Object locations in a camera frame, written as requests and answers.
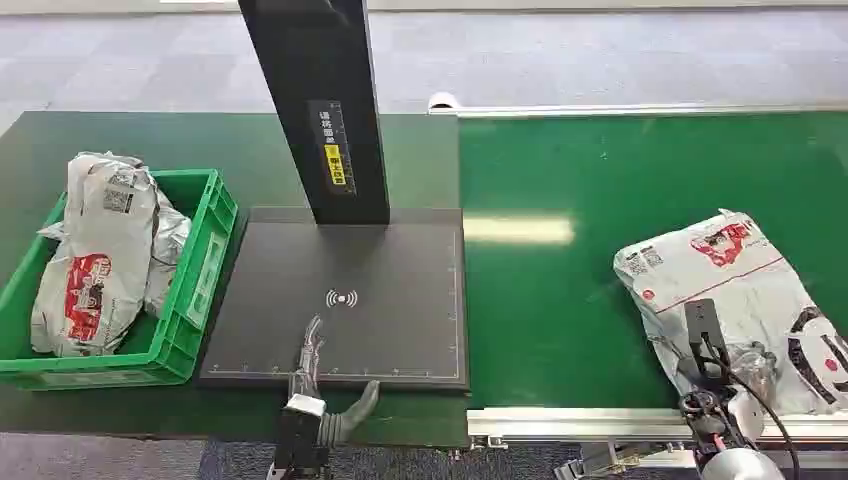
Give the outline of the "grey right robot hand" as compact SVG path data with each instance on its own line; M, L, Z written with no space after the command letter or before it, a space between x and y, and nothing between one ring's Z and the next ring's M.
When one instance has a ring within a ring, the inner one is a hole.
M704 466L729 449L755 450L772 413L775 354L759 341L727 344L711 299L685 303L684 314L691 354L678 362L678 372L691 389L679 410L692 430L696 463Z

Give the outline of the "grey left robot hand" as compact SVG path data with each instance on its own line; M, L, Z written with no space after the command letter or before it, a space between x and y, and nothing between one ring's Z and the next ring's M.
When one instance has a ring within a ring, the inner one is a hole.
M358 426L374 411L380 395L380 382L370 380L360 398L342 413L327 413L326 401L318 388L320 349L324 344L320 335L322 318L316 314L305 328L297 367L289 376L289 398L284 410L294 412L307 421L307 431L315 434L319 447L336 447L346 444Z

